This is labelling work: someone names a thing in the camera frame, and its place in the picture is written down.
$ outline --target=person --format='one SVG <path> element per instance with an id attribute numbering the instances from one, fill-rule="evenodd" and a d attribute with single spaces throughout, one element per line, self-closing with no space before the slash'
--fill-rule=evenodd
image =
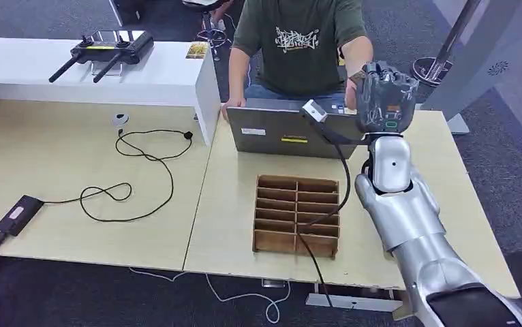
<path id="1" fill-rule="evenodd" d="M 249 61 L 262 51 L 259 84 L 244 89 Z M 337 71 L 344 58 L 348 81 Z M 356 108 L 356 82 L 373 59 L 361 0 L 245 0 L 229 57 L 229 100 L 244 106 L 250 97 L 331 99 Z"/>
<path id="2" fill-rule="evenodd" d="M 233 4 L 234 0 L 227 0 L 225 3 L 221 5 L 221 7 L 213 10 L 211 12 L 211 27 L 214 29 L 219 29 L 221 31 L 225 31 L 227 28 L 225 27 L 225 21 L 223 20 L 223 16 L 229 9 L 229 7 Z"/>

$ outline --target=green t-shirt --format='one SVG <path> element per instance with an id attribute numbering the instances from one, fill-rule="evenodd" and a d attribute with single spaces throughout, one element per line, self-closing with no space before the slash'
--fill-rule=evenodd
<path id="1" fill-rule="evenodd" d="M 337 49 L 363 35 L 361 0 L 245 0 L 233 46 L 262 50 L 266 88 L 317 95 L 343 89 Z"/>

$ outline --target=man's hand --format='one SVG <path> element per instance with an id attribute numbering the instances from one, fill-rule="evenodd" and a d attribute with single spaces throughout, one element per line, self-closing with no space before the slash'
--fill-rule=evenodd
<path id="1" fill-rule="evenodd" d="M 229 107 L 243 107 L 245 106 L 245 98 L 238 97 L 238 98 L 230 98 L 222 107 L 221 107 L 221 113 L 223 114 L 223 118 L 225 118 L 226 121 L 229 121 L 229 117 L 227 117 L 227 108 Z"/>
<path id="2" fill-rule="evenodd" d="M 357 110 L 357 86 L 348 78 L 346 85 L 346 106 L 351 110 Z"/>

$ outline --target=laptop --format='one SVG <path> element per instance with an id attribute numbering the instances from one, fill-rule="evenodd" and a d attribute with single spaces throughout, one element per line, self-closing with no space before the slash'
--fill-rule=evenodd
<path id="1" fill-rule="evenodd" d="M 238 151 L 274 155 L 339 158 L 335 147 L 313 130 L 299 113 L 304 101 L 248 99 L 245 107 L 229 107 L 227 115 Z M 328 112 L 325 125 L 337 133 L 360 140 L 363 134 L 356 126 L 356 113 L 343 104 L 316 101 Z M 343 157 L 349 159 L 355 145 L 340 145 Z"/>

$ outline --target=white cable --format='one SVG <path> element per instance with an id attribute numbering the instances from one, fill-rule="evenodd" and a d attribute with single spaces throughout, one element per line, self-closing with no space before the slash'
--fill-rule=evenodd
<path id="1" fill-rule="evenodd" d="M 247 70 L 247 87 L 251 86 L 251 59 L 249 60 L 249 70 Z"/>
<path id="2" fill-rule="evenodd" d="M 265 300 L 269 301 L 269 305 L 267 305 L 267 308 L 265 308 L 265 318 L 267 318 L 267 321 L 269 321 L 272 324 L 278 323 L 279 322 L 279 318 L 281 317 L 281 313 L 279 312 L 279 307 L 277 306 L 277 303 L 283 302 L 283 301 L 287 300 L 289 298 L 289 294 L 291 294 L 291 284 L 289 284 L 289 281 L 287 281 L 287 295 L 285 295 L 284 298 L 281 298 L 281 299 L 276 300 L 276 301 L 271 300 L 270 298 L 268 298 L 265 295 L 257 294 L 257 293 L 248 293 L 248 294 L 242 294 L 242 295 L 237 295 L 237 296 L 231 296 L 230 298 L 221 298 L 221 297 L 219 297 L 219 294 L 217 294 L 217 292 L 213 288 L 213 285 L 211 285 L 211 281 L 209 280 L 209 275 L 205 274 L 205 277 L 207 278 L 207 283 L 209 283 L 209 287 L 211 288 L 211 291 L 213 291 L 213 294 L 221 302 L 227 302 L 227 301 L 231 301 L 231 300 L 236 300 L 238 298 L 244 298 L 244 297 L 247 297 L 247 296 L 258 296 L 260 298 L 264 298 Z M 277 313 L 277 319 L 275 319 L 275 320 L 272 320 L 269 317 L 269 308 L 271 308 L 271 307 L 275 307 L 275 312 Z"/>
<path id="3" fill-rule="evenodd" d="M 151 274 L 150 272 L 135 270 L 135 269 L 133 269 L 131 267 L 129 267 L 129 270 L 132 271 L 133 273 L 136 273 L 136 274 L 157 277 L 157 278 L 165 279 L 165 280 L 170 281 L 170 282 L 174 282 L 175 279 L 177 279 L 180 276 L 183 276 L 184 274 L 188 273 L 188 271 L 184 271 L 184 272 L 181 272 L 180 274 L 176 275 L 173 278 L 168 278 L 168 277 L 165 277 L 165 276 L 162 276 L 162 275 Z M 281 318 L 281 313 L 279 312 L 279 307 L 277 306 L 277 303 L 280 303 L 280 302 L 283 302 L 283 301 L 287 300 L 289 298 L 289 295 L 291 294 L 291 284 L 289 283 L 289 281 L 287 281 L 287 295 L 285 295 L 284 298 L 280 298 L 279 300 L 276 300 L 276 301 L 271 300 L 270 298 L 268 298 L 265 295 L 257 294 L 257 293 L 247 293 L 247 294 L 231 296 L 230 298 L 221 298 L 219 296 L 219 294 L 217 294 L 217 292 L 213 288 L 213 285 L 211 284 L 211 281 L 209 280 L 209 275 L 205 274 L 205 277 L 206 277 L 207 283 L 209 284 L 209 287 L 210 287 L 211 291 L 213 292 L 215 297 L 217 297 L 217 299 L 220 302 L 227 302 L 227 301 L 231 301 L 231 300 L 236 300 L 238 298 L 245 298 L 247 296 L 257 296 L 257 297 L 264 298 L 265 300 L 269 301 L 269 304 L 267 305 L 267 308 L 265 308 L 265 318 L 267 318 L 267 321 L 272 323 L 272 324 L 278 323 L 279 322 L 279 318 Z M 275 320 L 272 320 L 269 317 L 269 308 L 271 308 L 271 307 L 275 307 L 275 312 L 277 314 L 277 318 Z"/>
<path id="4" fill-rule="evenodd" d="M 166 279 L 166 280 L 168 280 L 168 281 L 174 281 L 175 279 L 177 279 L 177 278 L 183 276 L 184 274 L 188 273 L 188 271 L 183 271 L 183 272 L 179 273 L 178 275 L 176 275 L 175 277 L 173 277 L 173 278 L 169 278 L 169 277 L 165 277 L 165 276 L 162 276 L 162 275 L 151 274 L 150 272 L 134 270 L 133 268 L 130 268 L 130 267 L 129 267 L 129 270 L 132 271 L 133 273 L 136 273 L 136 274 L 141 274 L 141 275 L 147 275 L 147 276 L 152 276 L 152 277 L 162 278 L 162 279 Z"/>
<path id="5" fill-rule="evenodd" d="M 233 25 L 233 31 L 237 30 L 237 26 L 235 26 L 235 22 L 233 21 L 233 17 L 231 17 L 229 14 L 225 14 L 225 16 L 229 17 L 231 20 L 231 25 Z"/>
<path id="6" fill-rule="evenodd" d="M 229 17 L 229 19 L 231 20 L 231 25 L 233 25 L 233 31 L 237 31 L 237 26 L 235 25 L 235 21 L 233 20 L 233 17 L 231 17 L 231 15 L 229 14 L 225 14 L 225 16 Z M 233 41 L 229 40 L 229 38 L 227 38 L 227 41 L 229 41 L 229 43 L 233 44 Z M 249 62 L 249 70 L 247 70 L 247 87 L 250 87 L 251 86 L 251 62 Z"/>

